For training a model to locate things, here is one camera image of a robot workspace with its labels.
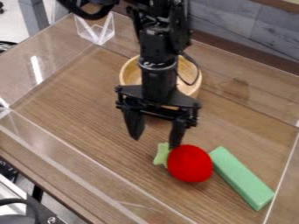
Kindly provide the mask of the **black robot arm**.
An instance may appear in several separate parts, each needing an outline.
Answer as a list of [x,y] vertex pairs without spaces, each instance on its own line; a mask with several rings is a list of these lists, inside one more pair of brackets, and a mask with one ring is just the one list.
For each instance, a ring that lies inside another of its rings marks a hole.
[[179,58],[191,44],[186,0],[135,0],[126,8],[140,44],[138,66],[139,85],[116,87],[116,107],[123,112],[127,131],[139,139],[146,129],[146,117],[172,123],[168,144],[180,146],[186,130],[198,125],[202,104],[178,88]]

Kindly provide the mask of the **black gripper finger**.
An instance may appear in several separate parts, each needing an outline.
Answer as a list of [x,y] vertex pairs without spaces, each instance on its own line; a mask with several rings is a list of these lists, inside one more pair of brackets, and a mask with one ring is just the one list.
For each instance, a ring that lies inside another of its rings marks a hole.
[[170,134],[170,148],[175,149],[180,146],[186,133],[186,120],[179,118],[172,122],[172,130]]
[[146,129],[146,117],[140,111],[134,111],[131,109],[123,110],[124,120],[126,120],[126,127],[130,136],[139,140],[140,136],[143,135]]

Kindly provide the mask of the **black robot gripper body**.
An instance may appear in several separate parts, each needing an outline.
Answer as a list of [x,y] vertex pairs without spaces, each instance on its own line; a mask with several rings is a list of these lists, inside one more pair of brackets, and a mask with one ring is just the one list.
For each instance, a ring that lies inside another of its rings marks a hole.
[[192,93],[199,86],[202,73],[198,65],[183,56],[166,63],[148,63],[139,56],[120,69],[116,87],[116,107],[123,112],[130,129],[146,126],[146,116],[171,121],[188,129],[198,125],[202,105]]

